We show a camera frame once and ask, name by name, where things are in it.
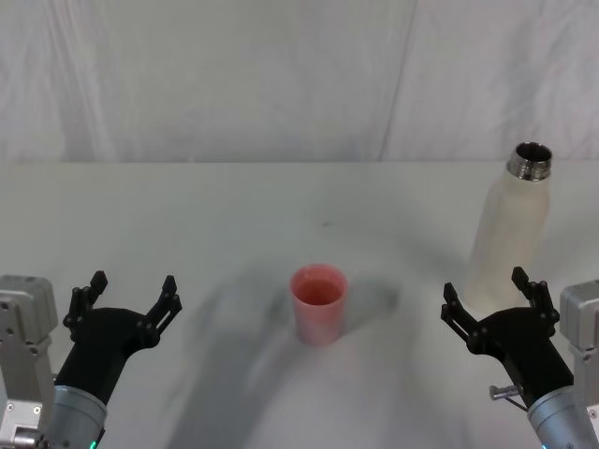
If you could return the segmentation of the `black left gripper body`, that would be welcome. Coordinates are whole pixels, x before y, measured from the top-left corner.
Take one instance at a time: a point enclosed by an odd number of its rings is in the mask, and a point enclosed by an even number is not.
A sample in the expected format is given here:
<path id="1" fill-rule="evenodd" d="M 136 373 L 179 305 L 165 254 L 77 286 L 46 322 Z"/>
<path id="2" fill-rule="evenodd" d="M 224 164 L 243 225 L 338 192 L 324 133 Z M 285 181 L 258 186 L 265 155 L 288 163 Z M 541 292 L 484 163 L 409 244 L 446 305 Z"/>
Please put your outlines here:
<path id="1" fill-rule="evenodd" d="M 156 326 L 147 316 L 127 309 L 70 313 L 64 325 L 73 346 L 55 384 L 79 389 L 103 404 L 109 403 L 128 358 L 158 344 Z"/>

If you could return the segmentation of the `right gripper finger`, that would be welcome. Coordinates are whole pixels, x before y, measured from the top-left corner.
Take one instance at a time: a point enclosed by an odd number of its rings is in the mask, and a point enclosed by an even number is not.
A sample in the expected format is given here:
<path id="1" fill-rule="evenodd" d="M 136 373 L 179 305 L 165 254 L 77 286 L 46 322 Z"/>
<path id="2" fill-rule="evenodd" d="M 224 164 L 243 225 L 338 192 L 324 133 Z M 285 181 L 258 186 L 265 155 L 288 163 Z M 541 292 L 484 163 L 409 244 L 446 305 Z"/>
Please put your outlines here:
<path id="1" fill-rule="evenodd" d="M 463 308 L 451 282 L 444 285 L 443 296 L 446 303 L 441 309 L 441 319 L 465 342 L 470 352 L 482 352 L 484 349 L 482 327 Z"/>
<path id="2" fill-rule="evenodd" d="M 515 267 L 511 275 L 512 283 L 529 301 L 531 307 L 537 310 L 539 318 L 554 330 L 560 320 L 558 311 L 554 308 L 546 281 L 533 282 L 522 267 Z"/>

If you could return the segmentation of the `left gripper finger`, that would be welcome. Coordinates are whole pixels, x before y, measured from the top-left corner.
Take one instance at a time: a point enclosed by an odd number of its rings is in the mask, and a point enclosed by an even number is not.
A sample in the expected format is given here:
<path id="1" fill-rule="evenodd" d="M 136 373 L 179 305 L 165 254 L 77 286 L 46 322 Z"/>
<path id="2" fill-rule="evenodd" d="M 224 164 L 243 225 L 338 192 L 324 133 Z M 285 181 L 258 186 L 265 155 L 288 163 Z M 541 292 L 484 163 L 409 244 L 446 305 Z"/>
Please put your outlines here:
<path id="1" fill-rule="evenodd" d="M 89 284 L 74 287 L 63 325 L 74 344 L 106 344 L 110 339 L 110 309 L 96 306 L 108 286 L 104 270 L 97 270 Z"/>
<path id="2" fill-rule="evenodd" d="M 175 278 L 168 275 L 159 299 L 137 323 L 140 348 L 154 348 L 159 343 L 162 333 L 182 309 Z"/>

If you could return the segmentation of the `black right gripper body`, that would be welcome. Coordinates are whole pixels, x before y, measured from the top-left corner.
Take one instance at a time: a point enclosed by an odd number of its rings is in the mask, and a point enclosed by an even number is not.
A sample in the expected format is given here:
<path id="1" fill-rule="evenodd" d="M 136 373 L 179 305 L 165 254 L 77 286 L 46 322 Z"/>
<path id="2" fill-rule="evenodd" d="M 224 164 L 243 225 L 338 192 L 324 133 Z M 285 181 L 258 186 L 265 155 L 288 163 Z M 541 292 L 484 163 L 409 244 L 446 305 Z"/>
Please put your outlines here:
<path id="1" fill-rule="evenodd" d="M 551 341 L 558 321 L 553 308 L 520 307 L 497 311 L 477 323 L 475 352 L 502 364 L 526 407 L 574 382 Z"/>

